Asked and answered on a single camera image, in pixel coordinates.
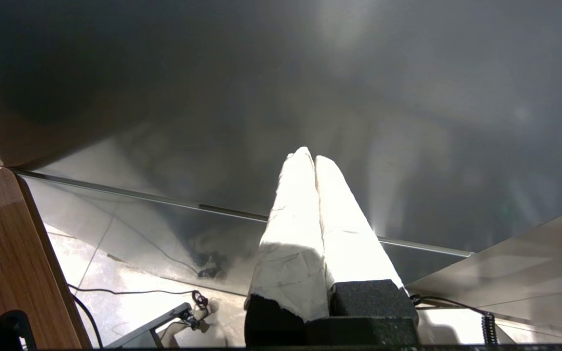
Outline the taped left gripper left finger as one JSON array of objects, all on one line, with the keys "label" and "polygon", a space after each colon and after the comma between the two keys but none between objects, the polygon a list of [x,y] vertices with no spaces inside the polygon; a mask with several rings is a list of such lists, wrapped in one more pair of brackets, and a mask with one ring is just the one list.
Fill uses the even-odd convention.
[{"label": "taped left gripper left finger", "polygon": [[259,242],[245,301],[248,347],[304,345],[306,326],[330,315],[315,164],[309,149],[288,154]]}]

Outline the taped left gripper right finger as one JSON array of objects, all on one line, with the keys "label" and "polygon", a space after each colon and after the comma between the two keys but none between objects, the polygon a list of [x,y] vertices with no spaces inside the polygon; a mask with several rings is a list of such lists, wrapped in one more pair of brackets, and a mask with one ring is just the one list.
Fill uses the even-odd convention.
[{"label": "taped left gripper right finger", "polygon": [[306,324],[311,345],[417,345],[419,315],[341,172],[315,160],[329,316]]}]

